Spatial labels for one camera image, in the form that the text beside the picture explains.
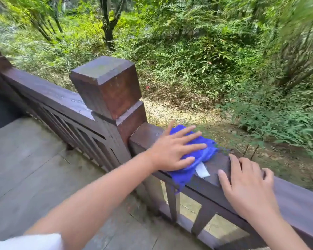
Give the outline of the person's left hand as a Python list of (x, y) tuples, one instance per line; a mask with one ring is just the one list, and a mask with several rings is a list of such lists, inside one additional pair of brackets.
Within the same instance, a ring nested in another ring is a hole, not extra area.
[[(196, 126), (185, 127), (181, 131), (192, 131)], [(175, 134), (163, 134), (146, 151), (147, 159), (151, 162), (152, 172), (175, 171), (175, 163), (184, 155), (191, 152), (203, 150), (207, 147), (205, 143), (199, 144), (178, 144), (178, 132)]]

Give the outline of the person's right hand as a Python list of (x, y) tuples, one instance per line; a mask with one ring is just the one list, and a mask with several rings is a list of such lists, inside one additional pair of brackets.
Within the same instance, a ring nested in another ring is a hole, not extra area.
[(264, 172), (259, 164), (252, 161), (254, 174), (250, 179), (244, 179), (239, 158), (229, 154), (229, 159), (232, 192), (224, 195), (233, 209), (244, 219), (248, 218), (251, 212), (259, 210), (271, 209), (280, 213), (274, 187), (270, 189), (264, 183)]

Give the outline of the blue cleaning cloth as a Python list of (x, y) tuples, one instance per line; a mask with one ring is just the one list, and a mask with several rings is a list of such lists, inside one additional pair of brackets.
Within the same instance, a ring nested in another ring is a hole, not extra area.
[[(183, 125), (175, 126), (172, 128), (170, 134), (171, 135), (175, 134), (184, 128), (185, 126)], [(197, 168), (199, 169), (198, 176), (200, 176), (201, 178), (207, 177), (210, 175), (204, 166), (204, 162), (211, 159), (213, 155), (216, 155), (218, 151), (216, 148), (216, 143), (212, 139), (204, 138), (200, 136), (194, 139), (193, 141), (189, 142), (188, 145), (199, 144), (199, 143), (205, 143), (207, 147), (203, 150), (191, 152), (182, 157), (182, 159), (185, 159), (187, 157), (195, 157), (195, 162), (193, 164), (191, 164), (190, 166), (184, 169), (170, 171), (170, 175), (172, 177), (173, 182), (175, 183), (176, 186), (178, 186), (178, 189), (175, 192), (176, 194), (179, 193), (184, 188), (184, 186), (191, 180)]]

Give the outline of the person's right forearm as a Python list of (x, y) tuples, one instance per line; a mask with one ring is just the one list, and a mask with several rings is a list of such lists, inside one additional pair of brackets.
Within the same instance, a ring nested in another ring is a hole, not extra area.
[(246, 220), (271, 250), (311, 250), (275, 210), (251, 212)]

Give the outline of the person's left forearm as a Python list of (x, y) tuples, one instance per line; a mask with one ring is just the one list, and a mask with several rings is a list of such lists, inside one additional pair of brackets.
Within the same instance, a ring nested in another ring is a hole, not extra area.
[(86, 185), (54, 207), (25, 235), (61, 235), (65, 250), (81, 250), (107, 221), (113, 210), (154, 171), (148, 152)]

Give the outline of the brown wooden railing section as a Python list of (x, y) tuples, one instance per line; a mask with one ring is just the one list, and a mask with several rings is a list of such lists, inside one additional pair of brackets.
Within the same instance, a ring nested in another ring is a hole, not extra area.
[[(161, 184), (151, 186), (147, 190), (151, 198), (151, 206), (166, 218), (191, 232), (199, 240), (216, 250), (245, 250), (265, 247), (263, 239), (253, 227), (231, 207), (226, 200), (218, 180), (217, 171), (222, 169), (230, 176), (228, 156), (218, 153), (206, 163), (210, 176), (206, 179), (194, 174), (188, 185), (181, 192), (201, 204), (194, 222), (179, 213), (180, 198), (175, 195), (178, 186), (166, 172), (156, 172), (154, 177), (164, 181), (168, 204), (165, 203)], [(274, 189), (283, 218), (295, 229), (304, 242), (313, 250), (313, 192), (275, 177)], [(223, 243), (204, 229), (212, 217), (218, 214), (229, 222), (249, 233), (249, 236)]]
[(66, 144), (109, 172), (120, 165), (81, 97), (21, 71), (0, 52), (0, 92), (26, 114), (43, 122)]

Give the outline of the dark tree trunk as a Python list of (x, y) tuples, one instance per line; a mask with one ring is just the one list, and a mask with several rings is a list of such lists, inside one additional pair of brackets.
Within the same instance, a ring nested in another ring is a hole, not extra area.
[(111, 52), (114, 52), (115, 48), (114, 48), (113, 30), (121, 17), (121, 13), (124, 9), (126, 0), (119, 0), (119, 3), (114, 13), (114, 18), (112, 20), (109, 20), (107, 0), (99, 0), (99, 2), (101, 8), (102, 29), (104, 31), (104, 41), (108, 49)]

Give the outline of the white shirt sleeve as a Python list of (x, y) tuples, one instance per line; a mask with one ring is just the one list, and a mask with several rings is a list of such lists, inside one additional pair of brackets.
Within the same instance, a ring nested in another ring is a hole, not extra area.
[(64, 250), (58, 233), (23, 235), (0, 241), (0, 250)]

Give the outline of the brown wooden railing post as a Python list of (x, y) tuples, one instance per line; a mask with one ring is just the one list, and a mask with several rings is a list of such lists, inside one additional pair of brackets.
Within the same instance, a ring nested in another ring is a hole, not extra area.
[(135, 64), (101, 56), (69, 74), (120, 164), (132, 158), (130, 136), (147, 122)]

